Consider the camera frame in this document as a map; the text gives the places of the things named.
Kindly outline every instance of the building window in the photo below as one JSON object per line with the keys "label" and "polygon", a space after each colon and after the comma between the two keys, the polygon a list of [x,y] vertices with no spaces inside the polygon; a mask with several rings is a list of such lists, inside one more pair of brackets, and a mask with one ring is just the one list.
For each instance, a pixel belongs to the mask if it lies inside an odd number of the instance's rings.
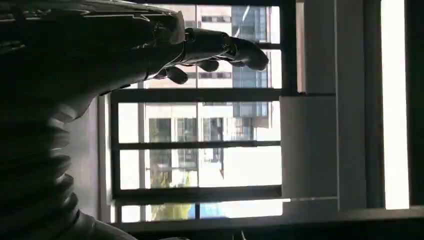
{"label": "building window", "polygon": [[231,16],[201,16],[205,23],[231,23]]}
{"label": "building window", "polygon": [[234,119],[235,135],[233,140],[253,140],[253,121],[250,117],[237,117]]}
{"label": "building window", "polygon": [[197,77],[197,72],[193,72],[193,71],[189,71],[189,72],[185,72],[188,76],[189,79],[196,79]]}
{"label": "building window", "polygon": [[200,79],[231,79],[232,72],[199,72]]}
{"label": "building window", "polygon": [[[177,142],[196,142],[197,118],[178,118],[176,120]],[[198,161],[197,149],[178,149],[178,167],[195,168]]]}
{"label": "building window", "polygon": [[[171,141],[171,119],[149,119],[149,141],[151,143],[166,143]],[[150,167],[160,171],[171,167],[172,155],[170,149],[149,151]]]}
{"label": "building window", "polygon": [[196,21],[186,20],[186,21],[184,21],[184,25],[185,25],[186,28],[201,28],[202,22],[198,21],[197,25],[196,25]]}

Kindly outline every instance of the metal window bar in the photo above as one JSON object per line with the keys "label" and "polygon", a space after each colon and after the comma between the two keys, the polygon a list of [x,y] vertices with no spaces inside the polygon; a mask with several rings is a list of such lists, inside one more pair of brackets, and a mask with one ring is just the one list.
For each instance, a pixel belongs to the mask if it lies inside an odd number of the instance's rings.
{"label": "metal window bar", "polygon": [[280,199],[281,185],[126,189],[116,195],[121,206],[217,203]]}
{"label": "metal window bar", "polygon": [[[274,0],[261,1],[262,5],[274,5]],[[227,1],[215,0],[215,5],[227,5]],[[116,219],[118,223],[122,222],[122,208],[124,205],[139,204],[146,205],[154,202],[167,203],[170,195],[185,196],[183,202],[196,203],[195,215],[199,218],[199,203],[217,202],[217,201],[236,201],[236,200],[253,200],[253,199],[272,199],[281,197],[281,186],[249,186],[249,187],[217,187],[217,188],[175,188],[175,189],[138,189],[138,190],[121,190],[120,189],[120,148],[128,147],[119,143],[119,122],[118,122],[118,103],[171,103],[171,102],[270,102],[277,101],[280,95],[298,96],[297,93],[297,69],[296,69],[296,2],[294,0],[286,0],[280,2],[280,39],[282,44],[269,42],[261,42],[258,45],[264,50],[281,50],[282,48],[282,64],[284,65],[285,75],[283,75],[284,89],[184,89],[179,92],[176,89],[169,89],[173,94],[169,95],[168,89],[134,89],[138,91],[114,91],[111,95],[110,103],[110,132],[111,132],[111,158],[112,158],[112,197],[119,199],[116,202]],[[178,100],[170,99],[167,96],[178,96]],[[233,144],[246,144],[246,142],[232,142]],[[220,146],[222,142],[213,142],[211,145]],[[279,141],[267,141],[264,146],[279,145]]]}
{"label": "metal window bar", "polygon": [[111,103],[273,102],[286,95],[275,88],[148,88],[117,89]]}

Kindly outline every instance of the robotic hand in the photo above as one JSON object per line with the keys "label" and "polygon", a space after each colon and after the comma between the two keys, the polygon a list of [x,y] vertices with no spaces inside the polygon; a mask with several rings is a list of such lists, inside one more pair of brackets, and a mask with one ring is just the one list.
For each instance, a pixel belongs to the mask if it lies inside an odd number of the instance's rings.
{"label": "robotic hand", "polygon": [[[269,60],[264,52],[248,40],[201,28],[187,28],[185,32],[183,53],[177,62],[171,64],[199,66],[206,72],[216,71],[218,61],[227,61],[235,67],[247,66],[256,71],[263,71],[268,65]],[[188,80],[187,74],[176,66],[164,67],[153,78],[169,78],[177,84],[184,84]]]}

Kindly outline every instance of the window frame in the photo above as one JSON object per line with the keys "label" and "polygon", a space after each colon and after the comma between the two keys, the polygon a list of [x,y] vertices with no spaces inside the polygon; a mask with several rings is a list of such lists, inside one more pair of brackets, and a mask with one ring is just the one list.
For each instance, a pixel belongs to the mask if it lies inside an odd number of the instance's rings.
{"label": "window frame", "polygon": [[[280,6],[280,22],[289,19],[290,21],[295,21],[293,18],[295,14],[286,14],[284,13],[282,6]],[[281,31],[280,35],[285,36],[287,39],[286,48],[284,48],[285,53],[292,54],[282,54],[281,57],[284,58],[281,61],[281,64],[284,65],[288,61],[288,57],[294,57],[296,59],[296,45],[290,43],[296,42],[296,33],[293,32],[295,27],[288,27],[288,30]],[[259,42],[257,45],[262,50],[283,50],[282,44],[271,43],[271,42]],[[287,75],[288,68],[292,68],[294,73],[289,74],[290,76],[296,76],[296,61],[291,66],[284,65],[282,69],[285,70]],[[233,73],[229,72],[227,75],[230,75],[232,78]],[[289,84],[292,88],[296,88],[296,78],[293,78],[292,83]],[[122,206],[133,205],[135,204],[134,199],[137,199],[136,205],[147,205],[152,204],[153,201],[163,202],[164,199],[173,199],[174,201],[183,202],[183,203],[196,203],[195,204],[195,217],[196,219],[200,218],[200,204],[207,203],[211,200],[215,201],[234,201],[234,200],[265,200],[265,199],[275,199],[281,198],[282,189],[281,185],[269,185],[269,186],[248,186],[248,187],[216,187],[213,189],[210,188],[168,188],[168,189],[135,189],[135,190],[122,190],[120,189],[120,150],[152,150],[152,149],[215,149],[215,148],[228,148],[228,147],[259,147],[259,146],[280,146],[280,141],[255,141],[255,140],[231,140],[231,141],[202,141],[202,142],[144,142],[144,139],[139,139],[139,143],[119,143],[117,133],[119,132],[118,125],[118,108],[119,103],[223,103],[223,102],[273,102],[278,101],[279,97],[283,92],[287,93],[296,93],[297,89],[287,89],[284,88],[188,88],[188,89],[119,89],[112,91],[110,93],[110,131],[111,131],[111,166],[112,166],[112,186],[111,186],[111,198],[115,203],[115,221],[117,223],[122,222]],[[139,131],[144,129],[144,125],[139,125]],[[139,132],[139,136],[144,136],[144,132]],[[140,171],[143,168],[143,164],[140,164]],[[145,194],[154,194],[153,197],[147,197],[146,195],[140,197],[138,195]],[[159,198],[160,194],[164,194],[164,198]]]}

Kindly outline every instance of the glass pane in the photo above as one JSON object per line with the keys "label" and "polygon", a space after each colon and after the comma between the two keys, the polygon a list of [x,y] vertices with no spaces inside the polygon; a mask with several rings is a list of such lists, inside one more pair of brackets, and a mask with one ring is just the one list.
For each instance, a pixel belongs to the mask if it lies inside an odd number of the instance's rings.
{"label": "glass pane", "polygon": [[141,220],[141,207],[136,205],[122,206],[122,222],[137,223]]}
{"label": "glass pane", "polygon": [[200,218],[251,218],[279,216],[283,214],[283,202],[289,201],[289,199],[269,199],[201,203]]}
{"label": "glass pane", "polygon": [[199,149],[199,186],[280,185],[281,167],[280,146]]}
{"label": "glass pane", "polygon": [[139,142],[139,104],[119,103],[119,142],[138,143]]}
{"label": "glass pane", "polygon": [[280,103],[199,103],[200,141],[279,141]]}
{"label": "glass pane", "polygon": [[[146,143],[281,139],[278,101],[146,103],[144,122]],[[158,153],[171,156],[165,150]]]}
{"label": "glass pane", "polygon": [[163,204],[147,205],[147,221],[178,221],[194,219],[195,216],[189,212],[194,204]]}
{"label": "glass pane", "polygon": [[146,150],[145,154],[159,151],[170,152],[168,162],[146,157],[145,186],[141,188],[282,184],[280,146]]}
{"label": "glass pane", "polygon": [[253,42],[280,43],[280,9],[277,6],[198,5],[197,20],[203,29]]}
{"label": "glass pane", "polygon": [[140,154],[139,150],[120,151],[120,188],[140,188]]}
{"label": "glass pane", "polygon": [[198,174],[195,170],[163,167],[145,171],[146,189],[197,187]]}

